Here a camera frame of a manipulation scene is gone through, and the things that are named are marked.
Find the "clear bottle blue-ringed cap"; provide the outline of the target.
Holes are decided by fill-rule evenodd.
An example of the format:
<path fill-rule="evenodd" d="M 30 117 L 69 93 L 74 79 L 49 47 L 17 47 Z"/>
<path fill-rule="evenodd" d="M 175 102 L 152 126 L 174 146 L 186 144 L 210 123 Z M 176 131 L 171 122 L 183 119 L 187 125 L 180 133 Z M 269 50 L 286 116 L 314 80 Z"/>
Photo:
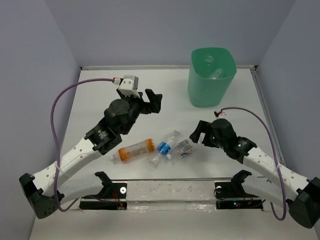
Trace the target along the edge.
<path fill-rule="evenodd" d="M 224 68 L 215 67 L 209 72 L 208 78 L 211 80 L 223 79 L 225 77 L 225 73 L 226 71 Z"/>

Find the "crushed bottle blue label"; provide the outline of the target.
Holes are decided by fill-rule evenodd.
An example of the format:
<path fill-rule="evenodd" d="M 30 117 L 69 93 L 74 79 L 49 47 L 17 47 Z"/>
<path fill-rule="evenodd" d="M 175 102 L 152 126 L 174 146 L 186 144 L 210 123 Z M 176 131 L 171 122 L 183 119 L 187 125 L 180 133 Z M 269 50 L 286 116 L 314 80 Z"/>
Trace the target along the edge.
<path fill-rule="evenodd" d="M 152 168 L 157 168 L 164 160 L 172 160 L 181 132 L 173 130 L 166 134 L 155 148 L 155 154 L 148 159 Z"/>

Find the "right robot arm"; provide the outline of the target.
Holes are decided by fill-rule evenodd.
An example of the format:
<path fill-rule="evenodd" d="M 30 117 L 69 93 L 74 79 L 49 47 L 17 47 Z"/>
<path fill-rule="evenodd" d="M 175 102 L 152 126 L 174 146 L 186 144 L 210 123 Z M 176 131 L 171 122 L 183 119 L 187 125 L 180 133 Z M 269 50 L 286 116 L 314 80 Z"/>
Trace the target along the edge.
<path fill-rule="evenodd" d="M 320 219 L 320 179 L 309 179 L 288 169 L 265 154 L 253 141 L 236 134 L 226 119 L 213 122 L 199 121 L 189 136 L 197 143 L 204 134 L 202 144 L 220 148 L 226 155 L 240 164 L 257 171 L 266 178 L 258 187 L 249 187 L 243 179 L 230 183 L 235 196 L 244 193 L 259 196 L 280 207 L 288 207 L 289 215 L 301 226 L 311 229 Z"/>

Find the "clear bottle white printed label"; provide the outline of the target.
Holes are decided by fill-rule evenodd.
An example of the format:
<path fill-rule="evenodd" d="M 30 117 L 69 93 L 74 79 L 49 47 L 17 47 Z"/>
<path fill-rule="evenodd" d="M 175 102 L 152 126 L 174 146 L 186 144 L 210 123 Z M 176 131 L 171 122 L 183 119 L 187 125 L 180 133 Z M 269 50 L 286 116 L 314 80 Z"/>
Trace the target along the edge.
<path fill-rule="evenodd" d="M 184 139 L 177 143 L 173 149 L 173 156 L 176 158 L 185 158 L 194 153 L 194 145 L 190 139 Z"/>

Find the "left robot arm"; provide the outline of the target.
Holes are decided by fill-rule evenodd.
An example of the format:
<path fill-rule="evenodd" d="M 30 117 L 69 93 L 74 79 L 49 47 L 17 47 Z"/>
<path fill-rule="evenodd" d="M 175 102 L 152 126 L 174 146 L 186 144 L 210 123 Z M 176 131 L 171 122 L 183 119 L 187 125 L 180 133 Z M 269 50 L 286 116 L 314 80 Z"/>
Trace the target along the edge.
<path fill-rule="evenodd" d="M 104 198 L 113 192 L 113 182 L 103 171 L 88 178 L 73 179 L 73 175 L 87 164 L 107 154 L 122 142 L 141 114 L 158 114 L 161 110 L 162 94 L 151 89 L 137 96 L 125 96 L 113 100 L 104 111 L 103 118 L 59 161 L 35 173 L 25 173 L 19 178 L 22 191 L 38 219 L 52 215 L 69 201 L 85 196 Z"/>

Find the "clear bottle white cap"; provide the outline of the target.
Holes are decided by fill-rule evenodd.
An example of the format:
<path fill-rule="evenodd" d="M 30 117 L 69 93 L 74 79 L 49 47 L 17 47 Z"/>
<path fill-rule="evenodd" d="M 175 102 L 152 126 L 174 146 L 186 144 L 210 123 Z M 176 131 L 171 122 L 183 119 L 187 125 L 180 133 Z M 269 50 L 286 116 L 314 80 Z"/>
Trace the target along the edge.
<path fill-rule="evenodd" d="M 206 55 L 204 57 L 204 61 L 208 64 L 211 65 L 214 63 L 215 59 L 211 55 Z"/>

